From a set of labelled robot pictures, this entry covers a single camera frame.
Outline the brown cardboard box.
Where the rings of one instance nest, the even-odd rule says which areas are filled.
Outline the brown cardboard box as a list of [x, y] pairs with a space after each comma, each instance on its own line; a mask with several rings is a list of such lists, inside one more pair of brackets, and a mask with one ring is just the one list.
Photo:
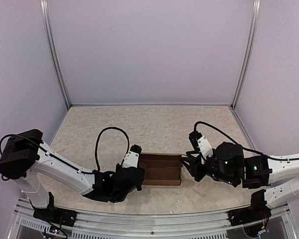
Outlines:
[[139, 166], [145, 170], [143, 185], [180, 186], [181, 154], [142, 153]]

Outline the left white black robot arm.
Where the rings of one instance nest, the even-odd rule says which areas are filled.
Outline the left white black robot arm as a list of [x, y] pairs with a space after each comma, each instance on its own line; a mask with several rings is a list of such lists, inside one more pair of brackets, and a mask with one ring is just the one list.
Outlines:
[[3, 136], [6, 144], [0, 146], [0, 174], [4, 181], [14, 180], [32, 206], [47, 220], [56, 221], [60, 211], [37, 174], [48, 176], [98, 202], [119, 203], [133, 190], [142, 190], [145, 170], [139, 166], [142, 151], [139, 145], [128, 145], [123, 161], [116, 165], [116, 169], [102, 172], [99, 166], [86, 169], [59, 155], [42, 136], [38, 129]]

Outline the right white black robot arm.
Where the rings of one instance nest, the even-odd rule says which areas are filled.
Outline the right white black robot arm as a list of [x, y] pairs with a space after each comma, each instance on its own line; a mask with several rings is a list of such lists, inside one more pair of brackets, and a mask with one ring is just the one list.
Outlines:
[[240, 144], [223, 142], [213, 149], [200, 139], [195, 145], [198, 149], [188, 151], [180, 161], [196, 182], [209, 176], [233, 187], [257, 190], [245, 209], [250, 221], [299, 196], [299, 154], [245, 158]]

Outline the front aluminium frame rail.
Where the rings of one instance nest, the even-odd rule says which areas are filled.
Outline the front aluminium frame rail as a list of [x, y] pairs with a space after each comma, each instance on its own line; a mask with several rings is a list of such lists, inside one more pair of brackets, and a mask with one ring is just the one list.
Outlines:
[[[169, 215], [128, 215], [78, 210], [70, 239], [230, 239], [247, 238], [248, 225], [233, 226], [227, 210]], [[50, 225], [33, 217], [28, 199], [20, 198], [7, 239], [53, 238]]]

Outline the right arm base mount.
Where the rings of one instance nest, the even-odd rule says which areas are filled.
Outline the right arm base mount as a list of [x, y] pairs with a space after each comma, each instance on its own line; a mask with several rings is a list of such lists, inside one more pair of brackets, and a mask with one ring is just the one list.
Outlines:
[[271, 209], [266, 206], [248, 206], [230, 210], [227, 214], [232, 227], [268, 219], [272, 215]]

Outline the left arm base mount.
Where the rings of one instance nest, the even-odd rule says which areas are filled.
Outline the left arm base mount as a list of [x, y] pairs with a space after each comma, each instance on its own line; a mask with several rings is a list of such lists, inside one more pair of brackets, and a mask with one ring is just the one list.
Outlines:
[[47, 223], [58, 224], [61, 226], [74, 227], [77, 218], [77, 211], [54, 207], [52, 209], [34, 208], [33, 216]]

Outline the left aluminium corner post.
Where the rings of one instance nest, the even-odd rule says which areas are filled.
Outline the left aluminium corner post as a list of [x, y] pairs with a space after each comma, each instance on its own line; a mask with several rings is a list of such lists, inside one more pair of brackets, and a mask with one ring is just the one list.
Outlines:
[[52, 65], [54, 68], [54, 72], [56, 75], [57, 83], [61, 92], [62, 99], [64, 101], [65, 107], [67, 110], [69, 110], [72, 107], [71, 100], [63, 79], [58, 55], [57, 55], [57, 50], [56, 46], [54, 43], [54, 37], [53, 37], [53, 30], [52, 30], [52, 25], [51, 25], [51, 20], [50, 20], [50, 15], [49, 15], [49, 7], [48, 7], [48, 1], [47, 0], [40, 0], [40, 8], [41, 8], [41, 13], [42, 13], [42, 19], [43, 19], [43, 25], [45, 28], [45, 34], [47, 38], [47, 45], [52, 61]]

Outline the aluminium corner post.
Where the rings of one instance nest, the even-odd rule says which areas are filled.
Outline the aluminium corner post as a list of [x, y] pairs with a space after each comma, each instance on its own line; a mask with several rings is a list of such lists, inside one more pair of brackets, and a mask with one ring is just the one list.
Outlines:
[[64, 101], [65, 107], [67, 110], [69, 110], [72, 107], [71, 100], [63, 79], [58, 55], [57, 55], [57, 50], [56, 46], [54, 43], [54, 37], [53, 37], [53, 30], [52, 30], [52, 25], [51, 25], [51, 20], [50, 20], [50, 15], [49, 15], [49, 7], [48, 7], [48, 1], [47, 0], [40, 0], [40, 8], [41, 8], [41, 13], [42, 13], [42, 19], [43, 19], [43, 25], [45, 28], [45, 34], [47, 38], [47, 45], [52, 61], [52, 65], [54, 68], [54, 72], [56, 75], [57, 83], [61, 92], [62, 99]]
[[261, 1], [260, 0], [254, 0], [253, 1], [253, 10], [252, 10], [252, 16], [251, 16], [251, 22], [249, 27], [249, 33], [247, 38], [247, 44], [246, 49], [243, 57], [242, 67], [239, 73], [238, 83], [236, 86], [235, 94], [231, 103], [231, 109], [235, 111], [237, 108], [240, 95], [243, 90], [243, 85], [246, 80], [246, 75], [248, 72], [249, 63], [252, 56], [252, 50], [254, 46], [254, 40], [256, 37], [257, 32], [257, 26], [258, 26], [258, 20], [259, 20], [259, 14], [260, 14], [260, 8], [261, 8]]

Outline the right aluminium corner post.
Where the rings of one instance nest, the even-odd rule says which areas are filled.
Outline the right aluminium corner post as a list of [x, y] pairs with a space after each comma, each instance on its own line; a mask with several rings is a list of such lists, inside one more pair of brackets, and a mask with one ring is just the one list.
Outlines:
[[258, 26], [258, 20], [259, 20], [259, 14], [260, 14], [260, 8], [261, 8], [261, 1], [260, 0], [254, 0], [253, 1], [253, 10], [252, 10], [252, 16], [251, 16], [251, 22], [249, 27], [249, 33], [247, 38], [247, 44], [246, 49], [243, 57], [242, 67], [239, 73], [238, 83], [236, 86], [235, 94], [231, 103], [231, 109], [235, 111], [237, 108], [240, 95], [243, 90], [243, 85], [246, 80], [246, 75], [248, 72], [249, 63], [252, 56], [252, 50], [254, 46], [254, 40], [256, 37], [257, 32], [257, 26]]

